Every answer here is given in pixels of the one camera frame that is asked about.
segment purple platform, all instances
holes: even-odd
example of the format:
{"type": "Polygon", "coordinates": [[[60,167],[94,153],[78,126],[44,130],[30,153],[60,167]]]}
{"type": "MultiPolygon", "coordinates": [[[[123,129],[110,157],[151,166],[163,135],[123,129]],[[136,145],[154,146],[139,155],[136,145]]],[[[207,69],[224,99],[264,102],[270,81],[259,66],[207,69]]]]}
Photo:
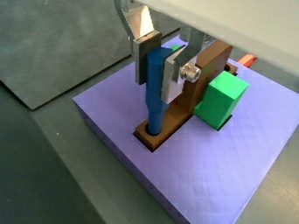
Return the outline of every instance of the purple platform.
{"type": "Polygon", "coordinates": [[[218,132],[194,116],[155,153],[132,135],[147,118],[134,64],[74,98],[88,126],[179,223],[235,222],[299,123],[299,95],[231,63],[250,87],[228,123],[218,132]]]}

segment green block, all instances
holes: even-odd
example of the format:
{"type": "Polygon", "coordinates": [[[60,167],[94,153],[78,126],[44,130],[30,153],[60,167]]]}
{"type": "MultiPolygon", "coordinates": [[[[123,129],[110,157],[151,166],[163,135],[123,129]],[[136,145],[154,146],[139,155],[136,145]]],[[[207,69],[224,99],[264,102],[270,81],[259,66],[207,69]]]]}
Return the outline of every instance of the green block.
{"type": "Polygon", "coordinates": [[[182,46],[180,45],[172,45],[171,48],[174,51],[176,51],[182,46]]]}
{"type": "Polygon", "coordinates": [[[247,88],[248,83],[226,71],[210,83],[203,100],[192,113],[215,130],[230,118],[247,88]]]}

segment blue block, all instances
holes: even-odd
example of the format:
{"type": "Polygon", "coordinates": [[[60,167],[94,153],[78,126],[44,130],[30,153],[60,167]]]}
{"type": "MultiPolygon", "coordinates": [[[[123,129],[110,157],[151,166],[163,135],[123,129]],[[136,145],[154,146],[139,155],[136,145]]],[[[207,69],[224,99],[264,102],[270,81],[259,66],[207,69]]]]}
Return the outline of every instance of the blue block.
{"type": "Polygon", "coordinates": [[[168,104],[162,101],[162,87],[164,74],[164,60],[174,50],[156,47],[147,53],[147,76],[146,76],[146,105],[148,108],[147,131],[156,136],[163,129],[164,111],[168,104]]]}

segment brown wooden block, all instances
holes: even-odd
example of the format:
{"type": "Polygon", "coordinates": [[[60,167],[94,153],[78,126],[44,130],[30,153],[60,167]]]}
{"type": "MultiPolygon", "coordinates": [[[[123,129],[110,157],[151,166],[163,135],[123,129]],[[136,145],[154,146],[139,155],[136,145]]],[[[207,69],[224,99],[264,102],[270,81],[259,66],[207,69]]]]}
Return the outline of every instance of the brown wooden block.
{"type": "Polygon", "coordinates": [[[231,74],[238,75],[239,68],[236,66],[231,65],[228,62],[227,62],[227,65],[224,67],[224,70],[227,72],[230,72],[231,74]]]}
{"type": "Polygon", "coordinates": [[[182,94],[172,104],[190,113],[202,101],[211,80],[220,74],[228,61],[232,46],[216,40],[199,54],[196,66],[200,68],[200,78],[196,82],[184,82],[182,94]]]}
{"type": "Polygon", "coordinates": [[[148,121],[143,121],[135,129],[135,136],[150,151],[155,151],[174,132],[192,117],[192,110],[200,102],[211,80],[224,70],[232,46],[216,40],[199,54],[196,66],[200,68],[200,78],[195,83],[184,82],[182,94],[172,101],[164,112],[163,130],[158,136],[146,131],[148,121]]]}
{"type": "Polygon", "coordinates": [[[164,112],[162,133],[158,136],[148,135],[146,132],[146,125],[148,121],[144,120],[135,129],[135,136],[148,148],[148,150],[155,151],[191,117],[192,116],[190,113],[187,113],[180,107],[171,105],[171,107],[164,112]]]}

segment red object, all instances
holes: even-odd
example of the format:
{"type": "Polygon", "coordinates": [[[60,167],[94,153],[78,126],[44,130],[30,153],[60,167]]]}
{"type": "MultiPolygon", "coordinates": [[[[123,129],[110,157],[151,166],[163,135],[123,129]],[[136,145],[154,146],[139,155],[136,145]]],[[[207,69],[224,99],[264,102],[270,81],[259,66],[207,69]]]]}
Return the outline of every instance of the red object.
{"type": "Polygon", "coordinates": [[[246,56],[242,57],[238,63],[244,67],[250,67],[254,64],[256,58],[258,57],[254,54],[247,54],[246,56]]]}

